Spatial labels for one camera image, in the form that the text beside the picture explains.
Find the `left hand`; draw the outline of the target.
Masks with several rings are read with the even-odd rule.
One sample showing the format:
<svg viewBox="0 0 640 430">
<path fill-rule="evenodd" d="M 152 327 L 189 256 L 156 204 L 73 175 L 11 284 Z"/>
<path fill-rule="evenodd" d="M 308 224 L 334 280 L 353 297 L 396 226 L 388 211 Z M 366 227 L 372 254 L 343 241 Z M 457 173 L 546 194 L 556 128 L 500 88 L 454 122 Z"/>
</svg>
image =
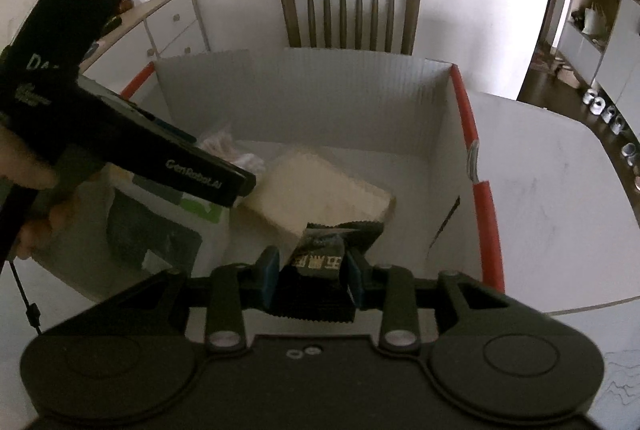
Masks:
<svg viewBox="0 0 640 430">
<path fill-rule="evenodd" d="M 105 165 L 78 127 L 52 128 L 30 145 L 1 128 L 1 260 L 28 258 L 73 216 L 77 189 L 99 178 Z"/>
</svg>

